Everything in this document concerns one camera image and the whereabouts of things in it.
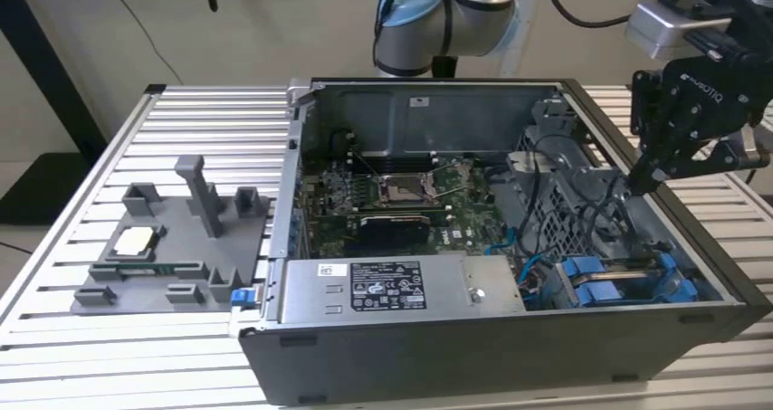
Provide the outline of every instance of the black pole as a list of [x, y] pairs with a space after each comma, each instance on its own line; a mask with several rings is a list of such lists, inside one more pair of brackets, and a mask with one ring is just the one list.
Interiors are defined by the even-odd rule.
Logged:
[[108, 143], [25, 0], [0, 0], [0, 29], [92, 166]]

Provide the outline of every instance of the gray plastic post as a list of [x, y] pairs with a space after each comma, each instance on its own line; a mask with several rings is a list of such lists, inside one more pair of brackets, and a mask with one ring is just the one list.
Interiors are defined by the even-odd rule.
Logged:
[[75, 300], [82, 306], [108, 306], [116, 298], [108, 286], [90, 286], [75, 291]]
[[178, 264], [174, 267], [174, 273], [180, 279], [200, 279], [207, 280], [210, 278], [210, 268], [203, 262]]
[[222, 235], [222, 223], [216, 206], [219, 199], [216, 194], [212, 197], [212, 193], [207, 188], [202, 168], [204, 168], [204, 158], [200, 155], [183, 155], [178, 158], [174, 171], [188, 184], [192, 207], [196, 209], [196, 214], [202, 219], [207, 235], [211, 238], [218, 238]]
[[160, 202], [159, 191], [151, 183], [134, 183], [123, 194], [123, 206], [132, 217], [152, 217], [151, 202]]
[[242, 286], [238, 269], [231, 269], [231, 273], [226, 278], [223, 278], [220, 271], [215, 268], [211, 272], [207, 284], [215, 301], [219, 303], [227, 303], [231, 300], [231, 291]]
[[267, 210], [263, 209], [264, 206], [260, 202], [258, 188], [254, 186], [240, 186], [236, 188], [234, 203], [236, 206], [236, 215], [239, 215], [239, 218], [259, 217], [266, 215]]
[[204, 300], [202, 290], [195, 283], [172, 283], [167, 285], [167, 300], [171, 304], [200, 303]]

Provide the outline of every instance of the sticker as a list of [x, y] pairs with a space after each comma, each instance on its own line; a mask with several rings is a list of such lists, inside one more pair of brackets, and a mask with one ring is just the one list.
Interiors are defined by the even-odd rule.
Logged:
[[316, 275], [321, 277], [347, 277], [347, 263], [321, 263]]
[[430, 106], [430, 97], [429, 96], [418, 96], [410, 99], [409, 104], [411, 107], [429, 107]]
[[426, 309], [421, 263], [353, 263], [351, 308], [358, 312]]

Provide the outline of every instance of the white label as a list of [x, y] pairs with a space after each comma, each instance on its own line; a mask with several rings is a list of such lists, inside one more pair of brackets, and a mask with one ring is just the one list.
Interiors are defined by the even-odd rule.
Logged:
[[316, 275], [321, 277], [347, 277], [347, 263], [321, 263]]
[[147, 226], [130, 227], [120, 234], [119, 240], [112, 250], [116, 254], [126, 256], [136, 256], [146, 249], [150, 240], [154, 237], [154, 228]]
[[411, 98], [410, 104], [411, 104], [411, 107], [429, 107], [430, 106], [430, 97], [429, 96], [419, 96], [417, 98]]

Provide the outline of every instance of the blue latch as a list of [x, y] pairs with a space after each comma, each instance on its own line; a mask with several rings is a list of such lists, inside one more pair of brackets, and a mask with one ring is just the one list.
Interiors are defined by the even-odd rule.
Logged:
[[258, 304], [258, 293], [254, 289], [234, 290], [231, 292], [231, 306], [254, 308]]

